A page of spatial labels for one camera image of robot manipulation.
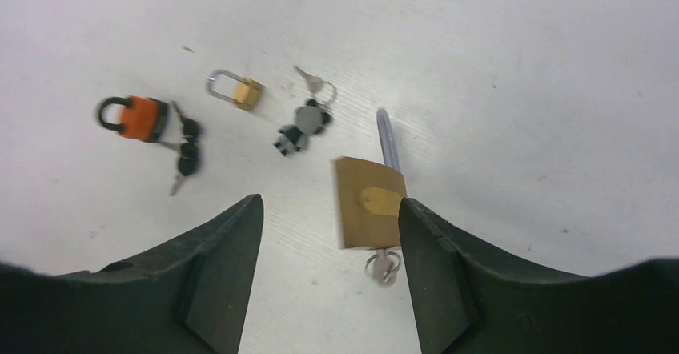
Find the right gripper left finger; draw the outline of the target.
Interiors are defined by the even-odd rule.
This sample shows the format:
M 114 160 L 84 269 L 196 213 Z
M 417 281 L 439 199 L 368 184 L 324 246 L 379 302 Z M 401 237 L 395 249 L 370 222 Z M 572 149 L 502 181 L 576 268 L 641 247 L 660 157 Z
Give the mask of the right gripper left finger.
M 4 353 L 236 353 L 264 205 L 249 195 L 214 219 L 98 272 L 1 266 Z

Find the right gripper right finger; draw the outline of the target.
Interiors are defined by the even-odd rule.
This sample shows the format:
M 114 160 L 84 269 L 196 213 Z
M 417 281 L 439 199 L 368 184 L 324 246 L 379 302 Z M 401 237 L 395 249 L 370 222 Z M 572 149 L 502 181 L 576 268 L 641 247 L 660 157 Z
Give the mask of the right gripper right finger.
M 675 353 L 678 261 L 594 277 L 533 263 L 415 199 L 399 229 L 424 353 Z

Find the large padlock silver key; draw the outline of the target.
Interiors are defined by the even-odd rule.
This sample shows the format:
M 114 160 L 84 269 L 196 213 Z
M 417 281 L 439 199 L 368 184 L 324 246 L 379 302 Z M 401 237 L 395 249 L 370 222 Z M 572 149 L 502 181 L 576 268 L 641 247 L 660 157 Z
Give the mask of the large padlock silver key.
M 381 288 L 391 287 L 397 279 L 402 257 L 398 252 L 377 249 L 364 265 L 364 274 Z

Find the large brass padlock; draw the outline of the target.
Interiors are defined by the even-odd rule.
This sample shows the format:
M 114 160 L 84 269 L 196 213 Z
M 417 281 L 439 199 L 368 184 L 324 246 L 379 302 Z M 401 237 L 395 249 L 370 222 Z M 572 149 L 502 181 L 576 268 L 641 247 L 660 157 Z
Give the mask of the large brass padlock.
M 408 196 L 400 168 L 396 138 L 386 109 L 376 112 L 384 161 L 341 156 L 332 162 L 343 249 L 400 247 L 401 200 Z

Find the black key bunch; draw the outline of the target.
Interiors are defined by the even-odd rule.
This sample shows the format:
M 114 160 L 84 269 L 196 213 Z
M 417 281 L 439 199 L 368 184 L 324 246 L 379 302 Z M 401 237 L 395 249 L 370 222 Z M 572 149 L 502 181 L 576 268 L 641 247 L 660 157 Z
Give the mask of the black key bunch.
M 203 134 L 203 127 L 197 120 L 187 117 L 176 101 L 172 101 L 171 105 L 181 122 L 183 140 L 180 143 L 158 141 L 158 144 L 178 155 L 175 180 L 169 192 L 169 196 L 175 196 L 187 179 L 196 174 L 201 167 L 199 138 Z

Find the orange black padlock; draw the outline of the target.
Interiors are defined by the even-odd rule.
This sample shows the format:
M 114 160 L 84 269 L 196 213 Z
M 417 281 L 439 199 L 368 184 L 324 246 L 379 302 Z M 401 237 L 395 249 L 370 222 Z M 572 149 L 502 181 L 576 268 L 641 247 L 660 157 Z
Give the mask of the orange black padlock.
M 122 107 L 117 123 L 107 122 L 104 118 L 105 110 L 111 105 Z M 158 99 L 128 95 L 104 99 L 98 105 L 96 115 L 101 127 L 123 138 L 157 143 L 166 129 L 169 110 L 169 104 Z

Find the small brass padlock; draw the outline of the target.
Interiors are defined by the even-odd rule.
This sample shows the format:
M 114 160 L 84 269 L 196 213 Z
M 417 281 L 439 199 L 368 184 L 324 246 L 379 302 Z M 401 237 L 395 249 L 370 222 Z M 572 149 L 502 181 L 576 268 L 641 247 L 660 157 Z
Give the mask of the small brass padlock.
M 215 90 L 215 84 L 220 77 L 227 77 L 236 81 L 232 95 L 224 95 Z M 264 90 L 263 84 L 254 79 L 241 77 L 229 70 L 219 69 L 211 72 L 206 80 L 206 91 L 209 95 L 231 103 L 234 107 L 244 111 L 253 111 L 259 103 Z

